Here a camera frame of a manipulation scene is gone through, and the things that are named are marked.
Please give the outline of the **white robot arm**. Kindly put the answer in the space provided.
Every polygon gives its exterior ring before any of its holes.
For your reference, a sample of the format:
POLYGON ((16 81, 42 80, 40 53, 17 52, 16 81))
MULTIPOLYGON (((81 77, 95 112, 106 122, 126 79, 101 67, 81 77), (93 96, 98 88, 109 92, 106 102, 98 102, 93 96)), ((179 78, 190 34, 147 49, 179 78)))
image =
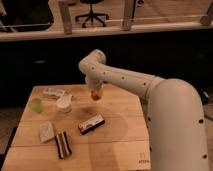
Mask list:
POLYGON ((92 91, 107 82, 147 103, 151 171, 210 171, 202 101, 190 83, 108 66, 99 49, 79 70, 92 91))

